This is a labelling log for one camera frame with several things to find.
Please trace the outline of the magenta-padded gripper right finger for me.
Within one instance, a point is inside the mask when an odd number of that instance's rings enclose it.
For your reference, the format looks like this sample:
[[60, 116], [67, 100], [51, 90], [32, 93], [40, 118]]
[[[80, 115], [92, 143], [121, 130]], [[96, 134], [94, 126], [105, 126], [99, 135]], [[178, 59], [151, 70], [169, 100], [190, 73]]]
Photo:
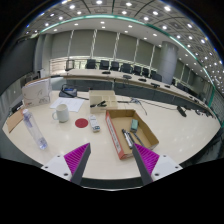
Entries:
[[138, 144], [133, 145], [132, 153], [136, 160], [144, 185], [164, 178], [182, 169], [182, 167], [168, 155], [158, 155], [157, 153]]

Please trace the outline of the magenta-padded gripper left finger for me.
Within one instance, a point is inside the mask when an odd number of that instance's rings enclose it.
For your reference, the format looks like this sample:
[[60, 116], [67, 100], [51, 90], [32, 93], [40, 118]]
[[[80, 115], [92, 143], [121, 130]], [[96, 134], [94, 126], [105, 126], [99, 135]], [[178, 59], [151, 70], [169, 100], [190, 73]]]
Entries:
[[56, 155], [42, 169], [79, 185], [90, 154], [91, 146], [87, 143], [65, 155]]

